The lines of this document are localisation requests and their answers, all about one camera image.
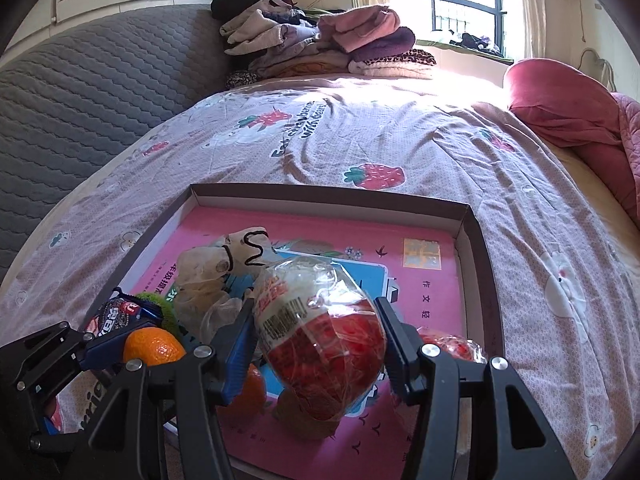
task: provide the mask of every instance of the orange fruit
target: orange fruit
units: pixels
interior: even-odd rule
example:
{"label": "orange fruit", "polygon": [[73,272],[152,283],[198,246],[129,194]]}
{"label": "orange fruit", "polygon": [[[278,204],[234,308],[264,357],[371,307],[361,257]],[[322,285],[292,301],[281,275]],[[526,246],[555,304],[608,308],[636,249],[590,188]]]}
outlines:
{"label": "orange fruit", "polygon": [[218,413],[223,416],[250,417],[262,411],[267,401],[267,386],[260,370],[254,365],[249,365],[242,392],[226,408],[219,406]]}
{"label": "orange fruit", "polygon": [[122,361],[140,359],[147,366],[177,361],[186,354],[180,342],[166,330],[155,326],[139,328],[124,343]]}

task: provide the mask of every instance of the silver screw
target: silver screw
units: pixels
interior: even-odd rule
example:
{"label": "silver screw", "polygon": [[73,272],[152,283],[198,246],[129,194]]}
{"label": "silver screw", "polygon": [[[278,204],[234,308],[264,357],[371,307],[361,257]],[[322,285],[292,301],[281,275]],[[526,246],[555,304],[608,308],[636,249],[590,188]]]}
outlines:
{"label": "silver screw", "polygon": [[202,346],[198,346],[194,351],[193,351],[193,355],[195,355],[197,358],[204,358],[204,357],[209,357],[211,355],[212,351],[211,351],[211,347],[210,346],[206,346],[206,345],[202,345]]}
{"label": "silver screw", "polygon": [[132,359],[131,361],[127,362],[125,368],[129,372],[137,372],[138,370],[140,370],[140,368],[142,368],[142,361],[140,359]]}
{"label": "silver screw", "polygon": [[423,345],[420,351],[422,352],[423,355],[427,357],[436,357],[440,355],[440,348],[437,345],[432,345],[432,344]]}
{"label": "silver screw", "polygon": [[507,362],[507,359],[503,357],[494,357],[493,359],[491,359],[491,366],[496,370],[506,370],[509,366],[509,363]]}

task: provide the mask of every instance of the purple folded clothing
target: purple folded clothing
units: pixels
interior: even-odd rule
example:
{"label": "purple folded clothing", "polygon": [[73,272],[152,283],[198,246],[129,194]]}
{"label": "purple folded clothing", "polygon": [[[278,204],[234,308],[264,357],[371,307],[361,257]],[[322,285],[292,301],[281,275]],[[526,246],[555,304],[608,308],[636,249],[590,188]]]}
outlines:
{"label": "purple folded clothing", "polygon": [[411,50],[415,44],[415,34],[409,27],[399,27],[398,30],[367,43],[351,53],[354,61],[366,61],[387,56],[399,56]]}

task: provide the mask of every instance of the green plush toy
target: green plush toy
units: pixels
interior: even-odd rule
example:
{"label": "green plush toy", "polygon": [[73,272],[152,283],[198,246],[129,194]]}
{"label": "green plush toy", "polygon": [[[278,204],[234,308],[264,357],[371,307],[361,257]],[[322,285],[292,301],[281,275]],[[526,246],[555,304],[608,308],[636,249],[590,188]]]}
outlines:
{"label": "green plush toy", "polygon": [[178,319],[175,317],[174,306],[170,301],[167,301],[160,296],[160,294],[155,294],[154,292],[140,292],[136,294],[136,298],[151,301],[159,306],[162,310],[162,328],[180,341],[182,335],[180,334],[180,329],[178,329]]}

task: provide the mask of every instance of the pink folded blanket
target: pink folded blanket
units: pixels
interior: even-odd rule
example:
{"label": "pink folded blanket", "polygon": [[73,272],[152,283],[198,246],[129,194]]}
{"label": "pink folded blanket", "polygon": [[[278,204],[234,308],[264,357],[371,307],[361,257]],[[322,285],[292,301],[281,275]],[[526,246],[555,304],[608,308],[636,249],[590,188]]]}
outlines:
{"label": "pink folded blanket", "polygon": [[552,59],[516,63],[504,87],[511,112],[548,142],[571,147],[640,227],[640,104]]}
{"label": "pink folded blanket", "polygon": [[379,5],[322,16],[318,21],[321,39],[333,39],[345,52],[352,52],[378,38],[384,38],[399,27],[400,17],[396,12]]}

